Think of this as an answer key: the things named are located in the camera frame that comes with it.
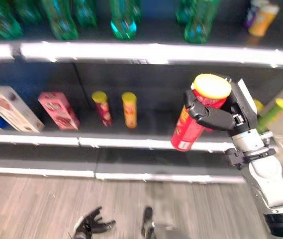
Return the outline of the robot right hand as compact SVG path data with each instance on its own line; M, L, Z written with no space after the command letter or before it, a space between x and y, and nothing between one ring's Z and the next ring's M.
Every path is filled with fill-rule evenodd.
M198 125L230 136L257 128L257 108L243 79L199 74L184 93L184 107Z

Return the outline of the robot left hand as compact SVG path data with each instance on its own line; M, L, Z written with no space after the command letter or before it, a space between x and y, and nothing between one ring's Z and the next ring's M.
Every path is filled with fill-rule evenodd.
M79 218L74 226L74 239L91 239L93 234L102 234L115 227L116 220L102 222L102 217L97 218L101 209L102 206L99 206L89 214Z

